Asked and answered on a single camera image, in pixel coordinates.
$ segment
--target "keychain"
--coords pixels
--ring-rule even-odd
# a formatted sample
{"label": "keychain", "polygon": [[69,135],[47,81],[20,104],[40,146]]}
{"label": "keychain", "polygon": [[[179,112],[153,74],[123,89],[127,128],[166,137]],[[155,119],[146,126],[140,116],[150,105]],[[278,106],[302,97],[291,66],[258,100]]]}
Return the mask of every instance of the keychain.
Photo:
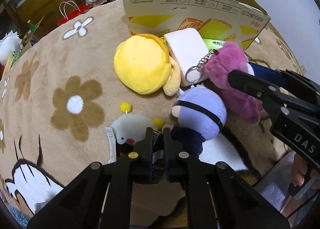
{"label": "keychain", "polygon": [[[209,50],[209,53],[208,53],[206,56],[204,56],[204,57],[199,61],[198,65],[192,66],[192,67],[190,67],[190,68],[187,70],[187,72],[186,72],[186,74],[185,74],[185,76],[184,76],[185,79],[186,79],[186,81],[187,81],[187,82],[190,82],[190,83],[197,83],[199,80],[201,80],[201,79],[202,79],[202,76],[203,76],[203,68],[204,68],[204,65],[208,62],[208,60],[210,59],[210,57],[211,57],[212,54],[218,55],[218,53],[219,53],[219,52],[218,52],[216,49],[211,49],[211,50]],[[197,69],[197,70],[200,72],[200,77],[199,77],[197,80],[195,80],[195,81],[189,81],[188,78],[187,78],[187,76],[188,76],[188,74],[189,74],[192,70],[194,70],[194,69]]]}

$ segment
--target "metal ring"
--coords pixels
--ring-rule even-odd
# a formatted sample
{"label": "metal ring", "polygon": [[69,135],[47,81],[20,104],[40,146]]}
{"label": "metal ring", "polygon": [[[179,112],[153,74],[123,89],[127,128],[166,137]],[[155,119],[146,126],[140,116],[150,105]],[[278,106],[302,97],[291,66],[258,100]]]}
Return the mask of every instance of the metal ring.
{"label": "metal ring", "polygon": [[[197,69],[197,70],[200,72],[200,78],[198,78],[197,80],[194,80],[194,81],[190,81],[190,80],[188,80],[187,76],[188,76],[188,74],[190,73],[190,71],[192,71],[192,70],[194,70],[194,69]],[[184,75],[186,81],[187,81],[187,82],[190,82],[190,83],[197,83],[199,80],[202,79],[202,76],[203,76],[203,70],[202,70],[202,69],[199,69],[198,66],[192,66],[192,67],[190,67],[190,68],[187,70],[186,74]]]}

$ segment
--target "blanket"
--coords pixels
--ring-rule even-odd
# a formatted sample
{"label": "blanket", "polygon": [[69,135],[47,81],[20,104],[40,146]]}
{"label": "blanket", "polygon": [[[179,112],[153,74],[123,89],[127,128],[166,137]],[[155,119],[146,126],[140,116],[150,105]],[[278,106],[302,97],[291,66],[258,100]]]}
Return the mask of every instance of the blanket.
{"label": "blanket", "polygon": [[[37,203],[48,202],[90,163],[108,162],[105,127],[121,116],[121,102],[151,119],[176,123],[171,115],[176,97],[162,90],[139,95],[115,74],[116,47],[130,36],[126,21],[121,0],[93,8],[43,37],[0,82],[0,189],[9,205],[30,217]],[[300,72],[271,24],[246,53],[253,62]],[[210,163],[229,158],[254,184],[289,151],[271,135],[270,125],[267,115],[249,126],[229,112],[223,133],[205,142],[202,158]],[[218,148],[225,156],[216,154]],[[164,178],[155,185],[135,184],[131,224],[186,226],[184,196],[180,184]]]}

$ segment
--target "metal bolt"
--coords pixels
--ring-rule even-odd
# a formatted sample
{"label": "metal bolt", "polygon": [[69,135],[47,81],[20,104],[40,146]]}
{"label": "metal bolt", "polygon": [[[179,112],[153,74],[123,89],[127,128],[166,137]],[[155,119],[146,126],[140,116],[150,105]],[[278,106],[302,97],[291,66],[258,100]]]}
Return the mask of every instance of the metal bolt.
{"label": "metal bolt", "polygon": [[280,107],[280,110],[281,110],[281,112],[284,113],[286,116],[287,116],[288,114],[290,114],[289,109],[286,108],[286,107]]}
{"label": "metal bolt", "polygon": [[97,170],[98,168],[100,168],[101,163],[100,162],[93,162],[90,165],[90,168],[92,168],[93,170]]}
{"label": "metal bolt", "polygon": [[225,162],[217,162],[216,166],[220,169],[225,169],[226,167],[228,167],[228,164],[226,164]]}
{"label": "metal bolt", "polygon": [[189,154],[187,152],[180,152],[179,157],[182,159],[186,159],[189,157]]}
{"label": "metal bolt", "polygon": [[269,86],[268,89],[272,90],[272,91],[276,91],[277,89],[273,86]]}
{"label": "metal bolt", "polygon": [[135,158],[137,158],[139,156],[139,154],[137,153],[137,152],[130,152],[129,154],[128,154],[128,157],[130,158],[130,159],[135,159]]}

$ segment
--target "red gift bag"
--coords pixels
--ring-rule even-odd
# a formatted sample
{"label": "red gift bag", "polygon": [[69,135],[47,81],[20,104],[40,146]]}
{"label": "red gift bag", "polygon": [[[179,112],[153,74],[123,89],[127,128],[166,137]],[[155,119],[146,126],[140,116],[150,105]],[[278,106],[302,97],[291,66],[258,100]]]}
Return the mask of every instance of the red gift bag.
{"label": "red gift bag", "polygon": [[[63,12],[62,12],[62,10],[61,10],[61,5],[62,5],[63,3],[64,3],[64,6],[63,6],[63,12],[64,12],[64,14],[63,14]],[[70,5],[70,6],[72,6],[72,7],[75,9],[75,10],[73,10],[71,13],[69,13],[68,15],[66,14],[66,5],[67,5],[67,4]],[[84,11],[90,9],[90,6],[80,5],[80,6],[78,7],[77,4],[76,4],[74,1],[71,0],[71,1],[68,1],[68,2],[62,2],[62,3],[60,4],[60,6],[59,6],[59,9],[60,9],[60,13],[62,14],[63,18],[62,18],[59,22],[57,22],[57,25],[58,25],[58,26],[66,23],[66,22],[68,22],[69,20],[71,20],[71,19],[73,19],[73,18],[75,18],[75,17],[77,17],[77,16],[79,16],[79,15],[84,14]]]}

